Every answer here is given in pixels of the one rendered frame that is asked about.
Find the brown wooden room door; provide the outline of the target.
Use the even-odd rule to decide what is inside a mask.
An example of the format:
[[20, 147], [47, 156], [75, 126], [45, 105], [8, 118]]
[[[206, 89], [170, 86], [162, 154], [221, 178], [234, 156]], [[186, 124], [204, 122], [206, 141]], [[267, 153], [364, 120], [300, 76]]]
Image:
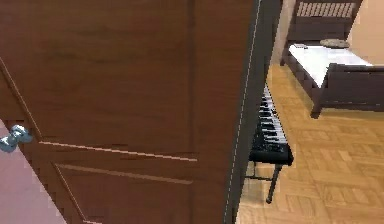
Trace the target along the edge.
[[67, 224], [235, 224], [283, 0], [0, 0], [0, 120]]

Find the black keyboard piano on stand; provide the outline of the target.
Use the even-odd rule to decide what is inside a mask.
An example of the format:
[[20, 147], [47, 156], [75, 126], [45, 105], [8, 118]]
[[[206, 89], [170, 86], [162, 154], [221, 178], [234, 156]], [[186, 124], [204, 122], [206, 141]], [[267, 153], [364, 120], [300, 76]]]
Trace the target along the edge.
[[[247, 175], [248, 179], [271, 182], [266, 197], [266, 202], [270, 204], [273, 200], [279, 173], [284, 166], [293, 164], [294, 156], [278, 117], [268, 85], [264, 87], [259, 107], [259, 121], [248, 161], [253, 163], [253, 174]], [[273, 175], [271, 177], [257, 176], [256, 165], [258, 163], [272, 164], [274, 166]]]

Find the dark wooden bed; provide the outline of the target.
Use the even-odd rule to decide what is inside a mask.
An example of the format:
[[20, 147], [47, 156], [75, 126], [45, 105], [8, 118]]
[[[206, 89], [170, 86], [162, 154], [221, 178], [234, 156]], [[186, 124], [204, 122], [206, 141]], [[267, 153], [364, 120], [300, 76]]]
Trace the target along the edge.
[[346, 40], [363, 0], [296, 0], [280, 64], [290, 68], [313, 102], [310, 116], [326, 108], [384, 111], [384, 66], [330, 62], [316, 82], [309, 68], [292, 52], [325, 39]]

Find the grey pillow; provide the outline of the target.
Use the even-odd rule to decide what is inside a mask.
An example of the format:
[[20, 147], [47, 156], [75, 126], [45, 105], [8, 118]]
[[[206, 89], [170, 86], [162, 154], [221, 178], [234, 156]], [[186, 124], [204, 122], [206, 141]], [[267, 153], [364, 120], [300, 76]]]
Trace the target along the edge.
[[320, 45], [332, 49], [345, 49], [349, 48], [350, 44], [346, 40], [341, 39], [323, 39]]

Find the silver door knob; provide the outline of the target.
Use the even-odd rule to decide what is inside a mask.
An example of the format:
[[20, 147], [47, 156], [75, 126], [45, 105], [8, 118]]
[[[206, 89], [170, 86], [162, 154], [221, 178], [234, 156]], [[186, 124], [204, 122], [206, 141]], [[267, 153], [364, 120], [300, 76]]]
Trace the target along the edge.
[[29, 143], [32, 139], [33, 136], [25, 127], [14, 125], [7, 136], [0, 138], [0, 150], [6, 153], [12, 153], [19, 143]]

